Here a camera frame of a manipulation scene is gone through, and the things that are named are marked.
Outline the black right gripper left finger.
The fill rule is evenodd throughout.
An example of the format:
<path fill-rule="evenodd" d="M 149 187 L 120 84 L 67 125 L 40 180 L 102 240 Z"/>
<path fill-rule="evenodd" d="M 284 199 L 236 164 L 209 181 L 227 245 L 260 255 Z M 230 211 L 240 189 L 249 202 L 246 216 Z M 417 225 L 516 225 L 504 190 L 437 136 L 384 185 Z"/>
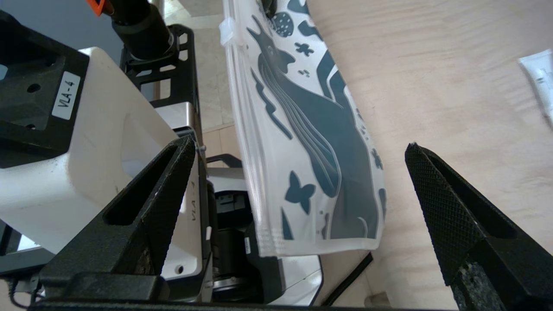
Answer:
<path fill-rule="evenodd" d="M 48 298 L 166 299 L 161 276 L 195 161 L 170 142 L 40 272 Z"/>

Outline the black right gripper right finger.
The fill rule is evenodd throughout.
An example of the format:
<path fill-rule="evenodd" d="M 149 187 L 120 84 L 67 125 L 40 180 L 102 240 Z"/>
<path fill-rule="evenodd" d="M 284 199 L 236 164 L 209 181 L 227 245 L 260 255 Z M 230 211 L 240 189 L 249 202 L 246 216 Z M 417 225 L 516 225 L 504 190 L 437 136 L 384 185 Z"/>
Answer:
<path fill-rule="evenodd" d="M 405 163 L 460 311 L 550 311 L 552 255 L 436 153 L 411 143 Z"/>

